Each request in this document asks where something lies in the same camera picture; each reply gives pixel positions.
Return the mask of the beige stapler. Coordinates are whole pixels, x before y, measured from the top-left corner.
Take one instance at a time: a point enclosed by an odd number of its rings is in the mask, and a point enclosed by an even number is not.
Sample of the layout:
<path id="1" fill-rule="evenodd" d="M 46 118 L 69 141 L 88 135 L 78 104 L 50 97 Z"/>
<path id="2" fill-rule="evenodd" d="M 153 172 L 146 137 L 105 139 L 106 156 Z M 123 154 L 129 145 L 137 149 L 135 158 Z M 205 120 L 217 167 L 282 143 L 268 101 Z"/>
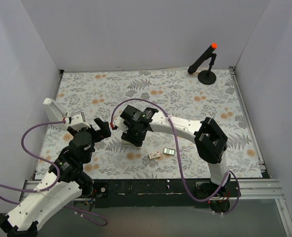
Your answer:
<path id="1" fill-rule="evenodd" d="M 136 148 L 136 149 L 140 149 L 141 146 L 136 146 L 128 141 L 125 141 L 125 140 L 121 140 L 121 144 L 125 147 L 132 147 L 132 148 Z"/>

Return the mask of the staple box sleeve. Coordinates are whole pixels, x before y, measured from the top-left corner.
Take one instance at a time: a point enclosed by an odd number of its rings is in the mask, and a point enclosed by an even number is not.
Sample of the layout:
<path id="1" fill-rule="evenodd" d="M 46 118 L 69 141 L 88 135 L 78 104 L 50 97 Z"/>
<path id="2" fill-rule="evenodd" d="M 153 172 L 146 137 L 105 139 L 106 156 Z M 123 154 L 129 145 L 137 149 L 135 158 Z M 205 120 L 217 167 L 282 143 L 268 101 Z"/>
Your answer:
<path id="1" fill-rule="evenodd" d="M 151 152 L 148 154 L 149 159 L 157 159 L 161 157 L 161 153 L 159 151 Z"/>

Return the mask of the staple tray with staples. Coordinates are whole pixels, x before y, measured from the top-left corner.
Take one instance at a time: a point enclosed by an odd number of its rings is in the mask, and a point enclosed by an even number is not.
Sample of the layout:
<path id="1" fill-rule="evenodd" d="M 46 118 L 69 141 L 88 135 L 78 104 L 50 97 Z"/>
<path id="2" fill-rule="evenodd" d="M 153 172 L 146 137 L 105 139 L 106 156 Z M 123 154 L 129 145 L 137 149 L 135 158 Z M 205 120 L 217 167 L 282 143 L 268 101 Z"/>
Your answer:
<path id="1" fill-rule="evenodd" d="M 175 154 L 175 150 L 170 148 L 164 148 L 163 154 L 173 156 Z"/>

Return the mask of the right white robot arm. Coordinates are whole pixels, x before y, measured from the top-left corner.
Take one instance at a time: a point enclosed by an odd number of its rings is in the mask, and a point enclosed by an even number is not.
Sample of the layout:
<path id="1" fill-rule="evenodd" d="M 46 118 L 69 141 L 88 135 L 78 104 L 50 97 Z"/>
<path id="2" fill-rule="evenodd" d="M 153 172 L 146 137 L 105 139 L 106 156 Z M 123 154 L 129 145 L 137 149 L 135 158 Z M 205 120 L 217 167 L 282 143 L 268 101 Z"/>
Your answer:
<path id="1" fill-rule="evenodd" d="M 222 196 L 229 191 L 229 184 L 223 179 L 229 176 L 224 158 L 228 137 L 214 119 L 186 120 L 169 117 L 154 108 L 140 111 L 128 105 L 113 124 L 122 131 L 121 139 L 137 148 L 143 145 L 148 131 L 175 134 L 192 142 L 199 157 L 208 163 L 212 192 Z"/>

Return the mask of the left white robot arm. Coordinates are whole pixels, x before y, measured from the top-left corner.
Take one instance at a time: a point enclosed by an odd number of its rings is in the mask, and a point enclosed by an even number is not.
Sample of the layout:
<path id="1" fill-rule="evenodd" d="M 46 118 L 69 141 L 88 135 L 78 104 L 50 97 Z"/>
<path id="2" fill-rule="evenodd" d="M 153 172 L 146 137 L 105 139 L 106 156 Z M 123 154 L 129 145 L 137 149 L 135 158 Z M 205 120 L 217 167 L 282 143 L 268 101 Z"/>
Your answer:
<path id="1" fill-rule="evenodd" d="M 75 198 L 95 198 L 94 180 L 87 175 L 84 164 L 91 161 L 94 145 L 111 136 L 109 123 L 95 118 L 99 127 L 73 125 L 64 119 L 72 140 L 64 147 L 39 184 L 29 190 L 22 202 L 8 213 L 0 214 L 0 228 L 8 237 L 35 237 L 43 225 Z"/>

